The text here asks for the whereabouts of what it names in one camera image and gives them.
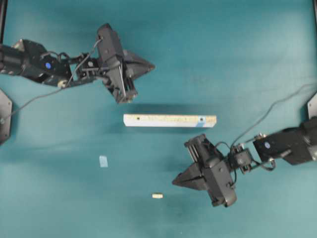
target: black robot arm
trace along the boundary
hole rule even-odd
[[[261,162],[253,159],[248,148],[239,144],[223,156],[206,136],[197,136],[185,143],[193,164],[173,181],[174,185],[195,190],[207,190],[212,205],[228,207],[236,201],[235,182],[230,172],[240,169],[243,174],[256,168],[272,171],[275,159],[282,158],[291,165],[317,159],[317,117],[268,136],[256,136],[253,142]]]
[[[155,68],[136,54],[124,50],[117,33],[109,24],[97,31],[98,58],[71,58],[66,53],[47,51],[39,43],[19,40],[12,47],[2,44],[7,0],[0,0],[0,73],[22,76],[34,82],[65,88],[102,79],[117,103],[129,103],[138,93],[134,80]],[[77,80],[71,78],[70,65],[78,67]]]

